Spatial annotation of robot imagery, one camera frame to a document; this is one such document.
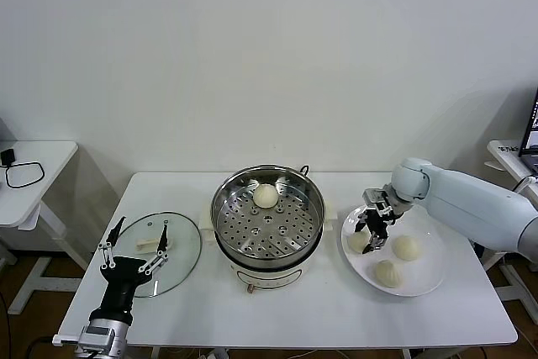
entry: stainless steel pot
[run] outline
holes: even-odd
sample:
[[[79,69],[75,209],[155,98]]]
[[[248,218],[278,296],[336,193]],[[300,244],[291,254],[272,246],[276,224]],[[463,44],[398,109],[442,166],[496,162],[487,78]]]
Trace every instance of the stainless steel pot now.
[[[260,184],[277,189],[273,208],[254,203],[253,192]],[[233,262],[253,271],[281,271],[315,250],[323,231],[324,201],[303,173],[255,166],[236,172],[219,187],[211,203],[211,221],[220,248]]]

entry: floor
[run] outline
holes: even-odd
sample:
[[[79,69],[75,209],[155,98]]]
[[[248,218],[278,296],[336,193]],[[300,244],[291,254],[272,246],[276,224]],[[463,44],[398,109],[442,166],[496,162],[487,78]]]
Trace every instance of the floor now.
[[[12,267],[5,267],[0,276],[0,291],[7,300],[7,304],[15,297],[18,288],[23,283],[26,275],[37,260],[34,256],[21,256],[18,263]],[[520,276],[525,281],[529,290],[538,299],[538,273],[529,272],[526,261],[521,258],[508,259],[507,263],[514,265]],[[70,258],[56,257],[47,268],[45,276],[49,277],[81,277],[82,269]],[[488,272],[494,286],[506,285],[502,273],[497,267]],[[53,334],[60,327],[60,323],[66,313],[73,293],[36,292],[28,302],[21,315],[11,315],[10,324],[12,329],[13,354],[12,359],[24,359],[29,344],[36,338]],[[538,348],[538,326],[534,325],[519,302],[504,303],[512,321],[530,338]],[[536,359],[529,343],[524,338],[511,346],[485,347],[487,359],[514,358]],[[8,358],[8,330],[3,310],[0,309],[0,358]],[[229,352],[231,359],[287,359],[290,356],[305,353],[307,351],[269,351],[269,350],[232,350]],[[39,344],[32,352],[32,359],[63,359],[72,358],[73,347],[57,348],[49,344]],[[345,351],[350,359],[397,359],[400,351]],[[149,357],[148,349],[133,351],[133,357]],[[168,349],[161,352],[161,359],[196,359],[198,349]],[[342,358],[336,351],[317,351],[306,356],[308,359],[336,359]],[[479,348],[471,348],[461,354],[462,359],[483,359],[485,356]]]

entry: white table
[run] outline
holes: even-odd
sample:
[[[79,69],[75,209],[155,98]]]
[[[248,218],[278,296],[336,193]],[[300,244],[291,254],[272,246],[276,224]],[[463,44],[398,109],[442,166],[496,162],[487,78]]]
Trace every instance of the white table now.
[[[492,140],[488,143],[489,152],[515,181],[520,181],[532,174],[518,156],[520,145],[520,140]],[[529,197],[535,206],[538,205],[538,184],[529,185],[523,194]]]
[[[41,200],[61,170],[75,154],[77,145],[70,141],[14,141],[0,142],[0,150],[13,148],[15,163],[38,161],[45,171],[45,177],[28,187],[9,188],[5,183],[4,170],[0,170],[0,227],[18,227],[34,212],[40,209],[40,216],[45,222],[45,231],[78,265],[86,269],[89,251],[80,243],[68,238],[67,227]],[[0,245],[0,256],[9,264],[14,264],[15,257]],[[75,292],[80,279],[42,277],[50,258],[41,257],[26,278],[24,285],[9,307],[10,314],[20,314],[34,290]]]
[[[488,143],[489,152],[517,182],[532,175],[532,172],[519,157],[520,145],[520,140],[492,140]],[[535,208],[538,207],[538,184],[529,185],[522,193],[529,198]],[[491,267],[503,256],[503,252],[486,251],[483,258],[484,266]],[[533,272],[538,272],[536,264],[530,264],[529,268]],[[520,300],[534,323],[538,325],[538,303],[525,286],[523,279],[511,265],[502,265],[499,269],[510,284],[510,286],[496,288],[499,297],[503,301]]]
[[[195,221],[229,173],[138,173],[107,228],[154,212],[176,211]],[[366,187],[390,173],[320,173],[309,176],[338,212],[309,271],[283,289],[255,291],[233,276],[214,243],[204,243],[190,277],[157,298],[134,300],[130,345],[243,348],[361,349],[509,344],[517,334],[469,242],[437,224],[450,262],[433,293],[399,298],[371,287],[345,263],[337,245],[344,217],[362,203]],[[416,207],[409,215],[424,215]],[[54,343],[76,341],[100,304],[105,281],[94,255]]]

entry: dumpling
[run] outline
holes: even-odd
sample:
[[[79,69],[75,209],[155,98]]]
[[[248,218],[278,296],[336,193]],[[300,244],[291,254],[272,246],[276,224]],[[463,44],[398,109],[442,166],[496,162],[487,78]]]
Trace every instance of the dumpling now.
[[[392,261],[378,262],[375,273],[377,280],[387,288],[397,288],[402,284],[402,278]]]
[[[409,235],[400,235],[393,242],[394,254],[404,261],[414,261],[422,255],[420,243]]]
[[[347,245],[354,251],[362,254],[364,247],[367,246],[370,241],[370,232],[368,230],[361,230],[349,235],[347,237]]]
[[[272,208],[278,202],[278,191],[271,184],[260,184],[254,190],[253,199],[260,208]]]

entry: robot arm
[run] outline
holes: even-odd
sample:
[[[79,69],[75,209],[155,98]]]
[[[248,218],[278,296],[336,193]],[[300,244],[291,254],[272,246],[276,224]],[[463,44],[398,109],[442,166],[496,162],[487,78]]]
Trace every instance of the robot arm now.
[[[167,226],[164,225],[157,252],[149,260],[113,255],[119,238],[123,217],[110,230],[103,252],[101,274],[108,282],[101,305],[90,314],[89,325],[83,328],[75,350],[75,357],[95,359],[121,359],[127,346],[127,331],[133,322],[131,309],[136,288],[152,279],[167,261]]]
[[[363,252],[381,248],[386,226],[417,203],[487,248],[538,261],[538,212],[526,198],[489,182],[408,158],[394,169],[390,184],[367,189],[363,197],[371,211],[365,224],[372,232]]]

